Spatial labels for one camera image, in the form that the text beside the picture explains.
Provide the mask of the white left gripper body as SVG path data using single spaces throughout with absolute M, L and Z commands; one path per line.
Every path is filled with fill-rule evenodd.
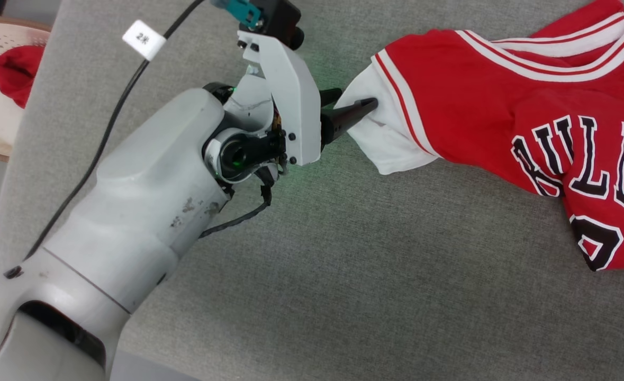
M 238 41 L 246 74 L 235 86 L 204 87 L 222 116 L 203 148 L 206 165 L 237 184 L 262 167 L 276 177 L 288 164 L 318 161 L 321 95 L 304 60 L 275 37 L 240 31 Z

